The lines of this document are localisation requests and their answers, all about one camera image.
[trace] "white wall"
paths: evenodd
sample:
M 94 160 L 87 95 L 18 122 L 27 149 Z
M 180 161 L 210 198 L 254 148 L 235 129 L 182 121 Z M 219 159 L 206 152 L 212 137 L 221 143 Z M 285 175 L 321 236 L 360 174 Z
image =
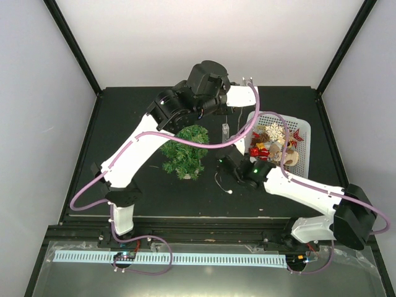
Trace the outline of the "white wall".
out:
M 350 182 L 396 224 L 396 2 L 378 1 L 324 93 Z M 396 288 L 396 228 L 377 236 Z
M 363 0 L 58 0 L 102 88 L 230 79 L 317 87 Z
M 2 0 L 0 27 L 0 295 L 21 297 L 95 95 L 43 1 Z

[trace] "white cable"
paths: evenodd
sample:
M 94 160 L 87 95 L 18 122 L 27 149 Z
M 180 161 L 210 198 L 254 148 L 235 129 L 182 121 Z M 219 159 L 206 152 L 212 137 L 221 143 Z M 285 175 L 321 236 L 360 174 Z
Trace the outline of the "white cable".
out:
M 224 190 L 223 187 L 218 183 L 217 181 L 217 173 L 215 173 L 215 182 L 217 183 L 217 186 L 220 187 L 220 189 L 222 189 L 224 192 L 229 193 L 230 195 L 233 193 L 233 190 Z
M 239 116 L 238 116 L 238 128 L 237 128 L 237 131 L 239 131 L 239 124 L 240 124 L 240 122 L 241 122 L 242 111 L 243 111 L 243 107 L 241 107 L 241 113 L 240 113 Z

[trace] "red ornament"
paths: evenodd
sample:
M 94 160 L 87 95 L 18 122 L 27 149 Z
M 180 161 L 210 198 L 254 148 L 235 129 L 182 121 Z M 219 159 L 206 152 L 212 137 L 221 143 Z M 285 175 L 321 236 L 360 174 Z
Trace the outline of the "red ornament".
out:
M 299 135 L 299 128 L 293 133 L 293 138 L 295 138 L 297 141 L 304 141 Z
M 265 149 L 265 148 L 259 150 L 259 156 L 260 157 L 267 157 L 269 154 L 270 154 L 270 152 L 267 149 Z
M 250 155 L 250 157 L 258 157 L 259 149 L 257 147 L 249 148 L 249 155 Z

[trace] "black metal frame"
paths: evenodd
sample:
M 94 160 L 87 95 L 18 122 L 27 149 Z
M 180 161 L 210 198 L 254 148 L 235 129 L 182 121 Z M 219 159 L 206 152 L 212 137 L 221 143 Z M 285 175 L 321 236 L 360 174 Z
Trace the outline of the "black metal frame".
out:
M 98 115 L 98 110 L 101 105 L 101 88 L 91 71 L 87 60 L 85 59 L 80 47 L 77 44 L 66 20 L 64 19 L 58 5 L 55 0 L 44 0 L 51 15 L 57 23 L 60 31 L 62 32 L 67 44 L 72 50 L 76 60 L 81 66 L 85 76 L 87 77 L 93 91 L 97 95 L 97 102 L 93 109 L 92 117 L 88 125 L 87 133 L 85 135 L 84 143 L 80 151 L 80 155 L 76 164 L 76 168 L 73 174 L 71 185 L 68 192 L 68 197 L 75 191 L 77 185 L 77 177 L 79 171 L 82 168 L 84 157 L 87 151 L 87 147 L 90 142 L 90 138 L 93 132 L 95 120 Z M 323 76 L 318 88 L 316 104 L 319 115 L 322 120 L 322 124 L 326 133 L 326 138 L 329 143 L 329 147 L 332 153 L 333 161 L 338 174 L 338 179 L 341 186 L 348 184 L 347 174 L 342 163 L 340 153 L 338 151 L 337 143 L 334 138 L 334 134 L 331 129 L 329 117 L 325 110 L 325 106 L 322 100 L 322 94 L 327 88 L 329 82 L 337 71 L 342 59 L 346 55 L 350 48 L 353 40 L 357 36 L 360 28 L 363 26 L 364 21 L 367 19 L 369 13 L 373 9 L 377 0 L 365 0 L 357 13 L 352 25 L 346 33 L 342 44 L 336 52 L 332 62 L 325 75 Z M 59 225 L 49 226 L 46 236 L 43 241 L 43 245 L 40 249 L 35 268 L 32 273 L 29 285 L 25 297 L 32 296 L 33 290 L 38 278 L 38 274 L 41 269 L 41 264 L 45 256 L 46 248 L 50 241 L 96 241 L 103 247 L 117 249 L 119 246 L 111 240 L 109 226 L 107 218 L 79 218 L 78 220 L 70 218 L 68 219 L 66 214 L 67 205 L 65 203 L 61 217 L 59 219 Z M 268 230 L 279 230 L 283 228 L 287 223 L 287 220 L 246 220 L 244 219 L 241 223 L 238 219 L 227 220 L 227 223 L 218 222 L 217 219 L 208 219 L 205 224 L 202 224 L 202 220 L 195 219 L 153 219 L 153 218 L 135 218 L 135 230 L 138 233 L 148 232 L 146 234 L 160 235 L 169 242 L 195 242 L 195 243 L 208 243 L 205 239 L 215 240 L 216 243 L 230 243 L 230 244 L 254 244 L 263 242 L 263 231 Z M 382 277 L 382 284 L 387 292 L 387 296 L 396 296 L 389 276 L 386 271 L 384 261 L 381 256 L 381 252 L 378 248 L 375 237 L 370 237 L 368 245 L 371 246 L 374 258 Z

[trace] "white cable carrier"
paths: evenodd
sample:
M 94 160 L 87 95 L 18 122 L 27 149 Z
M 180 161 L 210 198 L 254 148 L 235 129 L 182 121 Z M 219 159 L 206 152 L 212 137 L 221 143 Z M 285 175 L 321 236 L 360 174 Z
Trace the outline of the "white cable carrier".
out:
M 112 264 L 119 252 L 108 251 L 56 251 L 53 262 L 103 263 Z M 138 252 L 134 261 L 117 260 L 117 264 L 156 264 L 167 265 L 169 252 Z M 201 254 L 173 253 L 172 265 L 215 265 L 286 268 L 284 255 L 262 254 Z

